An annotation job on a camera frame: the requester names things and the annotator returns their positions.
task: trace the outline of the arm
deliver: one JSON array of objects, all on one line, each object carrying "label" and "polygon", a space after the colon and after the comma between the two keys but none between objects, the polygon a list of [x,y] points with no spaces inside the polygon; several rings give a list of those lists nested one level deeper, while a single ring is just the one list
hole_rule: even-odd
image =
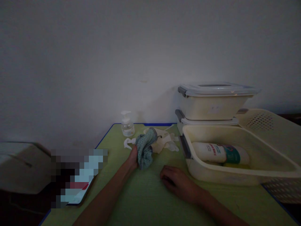
[{"label": "arm", "polygon": [[169,191],[180,199],[206,210],[219,225],[248,225],[217,201],[208,191],[197,186],[180,169],[164,166],[160,178]]},{"label": "arm", "polygon": [[137,147],[134,146],[129,158],[123,163],[109,183],[85,208],[73,226],[104,225],[114,209],[124,184],[137,167]]}]

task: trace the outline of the clear soap dispenser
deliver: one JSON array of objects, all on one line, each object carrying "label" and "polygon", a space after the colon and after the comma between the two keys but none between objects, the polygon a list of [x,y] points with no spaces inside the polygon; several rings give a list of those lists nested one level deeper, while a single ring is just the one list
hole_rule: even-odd
[{"label": "clear soap dispenser", "polygon": [[121,112],[121,114],[123,115],[121,130],[125,137],[131,137],[135,134],[134,123],[131,122],[131,119],[128,117],[128,113],[131,112],[130,111]]}]

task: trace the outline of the blue table edge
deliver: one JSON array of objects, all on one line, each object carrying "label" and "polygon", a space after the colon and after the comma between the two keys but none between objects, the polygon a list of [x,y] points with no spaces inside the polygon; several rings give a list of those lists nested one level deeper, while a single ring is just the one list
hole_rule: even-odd
[{"label": "blue table edge", "polygon": [[[115,125],[115,124],[121,124],[121,123],[114,123],[109,130],[106,132],[106,134],[103,136],[103,138],[100,140],[100,142],[98,143],[98,145],[94,148],[97,149],[97,147],[100,145],[100,143],[103,141],[103,139],[105,138],[105,136],[108,134],[108,132],[111,130],[111,128]],[[145,126],[171,126],[172,124],[177,124],[176,122],[170,122],[170,123],[134,123],[134,124],[143,124]],[[261,185],[269,194],[270,196],[273,197],[273,199],[285,210],[285,212],[299,225],[301,226],[301,224],[299,223],[299,221],[297,221],[297,219],[284,207],[284,205],[279,202],[279,200],[271,194],[271,192],[264,186]],[[51,212],[51,209],[46,213],[46,215],[44,216],[44,218],[42,219],[42,221],[40,222],[39,226],[41,226],[41,224],[44,222],[44,220],[46,219],[46,217],[49,215],[49,213]]]}]

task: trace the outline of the hand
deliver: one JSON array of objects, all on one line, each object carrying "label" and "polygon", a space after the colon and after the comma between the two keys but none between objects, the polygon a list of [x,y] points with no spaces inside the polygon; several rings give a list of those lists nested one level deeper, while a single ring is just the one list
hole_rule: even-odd
[{"label": "hand", "polygon": [[137,146],[134,145],[131,150],[131,153],[129,154],[129,157],[127,159],[127,161],[130,163],[131,167],[133,167],[134,169],[138,168],[137,158],[138,158],[138,150],[137,150]]},{"label": "hand", "polygon": [[209,194],[176,167],[165,165],[160,173],[160,178],[169,191],[191,204],[199,204],[202,197]]}]

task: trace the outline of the forearm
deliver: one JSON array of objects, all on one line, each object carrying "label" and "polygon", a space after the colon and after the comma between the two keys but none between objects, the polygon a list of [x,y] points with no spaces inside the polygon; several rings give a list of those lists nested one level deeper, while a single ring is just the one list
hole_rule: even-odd
[{"label": "forearm", "polygon": [[73,224],[76,225],[103,225],[109,219],[118,196],[135,169],[135,166],[125,161],[108,184],[92,200]]},{"label": "forearm", "polygon": [[248,225],[217,201],[208,191],[203,192],[199,197],[198,205],[207,211],[219,225]]}]

